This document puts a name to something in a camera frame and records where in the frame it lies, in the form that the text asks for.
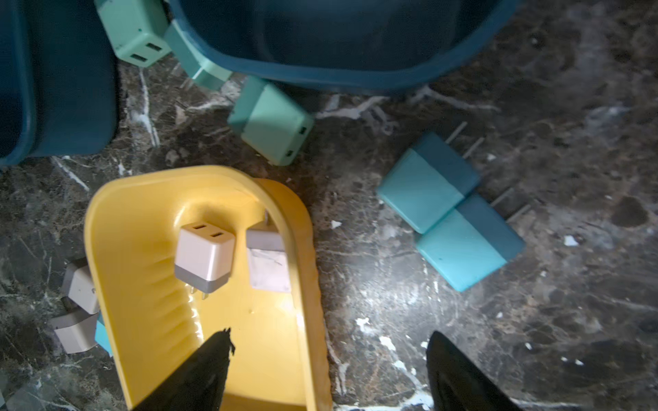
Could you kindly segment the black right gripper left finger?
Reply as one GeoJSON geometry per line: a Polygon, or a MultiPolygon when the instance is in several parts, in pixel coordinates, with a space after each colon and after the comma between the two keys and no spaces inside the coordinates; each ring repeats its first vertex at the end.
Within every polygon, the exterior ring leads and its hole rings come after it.
{"type": "Polygon", "coordinates": [[[220,409],[235,350],[230,329],[215,332],[135,410],[220,409]]]}

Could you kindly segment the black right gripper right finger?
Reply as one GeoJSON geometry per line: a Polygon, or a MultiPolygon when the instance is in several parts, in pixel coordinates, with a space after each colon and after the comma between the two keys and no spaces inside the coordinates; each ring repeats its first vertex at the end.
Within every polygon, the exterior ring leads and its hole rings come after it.
{"type": "Polygon", "coordinates": [[[520,410],[443,333],[431,335],[426,356],[434,410],[520,410]]]}

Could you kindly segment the yellow storage box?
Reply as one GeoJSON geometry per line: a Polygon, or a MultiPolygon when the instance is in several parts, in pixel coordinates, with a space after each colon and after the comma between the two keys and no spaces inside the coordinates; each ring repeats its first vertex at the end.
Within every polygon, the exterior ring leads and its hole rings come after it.
{"type": "Polygon", "coordinates": [[[84,243],[129,409],[333,406],[314,230],[273,180],[210,165],[132,176],[92,198],[84,243]]]}

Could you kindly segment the beige plug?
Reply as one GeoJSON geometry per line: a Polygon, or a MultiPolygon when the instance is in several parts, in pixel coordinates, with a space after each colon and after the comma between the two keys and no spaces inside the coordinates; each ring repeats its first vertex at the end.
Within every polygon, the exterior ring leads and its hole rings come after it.
{"type": "Polygon", "coordinates": [[[208,222],[184,225],[178,234],[174,275],[188,284],[202,299],[229,281],[236,236],[208,222]]]}
{"type": "Polygon", "coordinates": [[[253,289],[291,293],[291,279],[284,241],[269,214],[246,231],[250,285],[253,289]]]}
{"type": "Polygon", "coordinates": [[[89,314],[100,312],[99,299],[86,258],[68,263],[63,278],[62,292],[85,312],[89,314]]]}

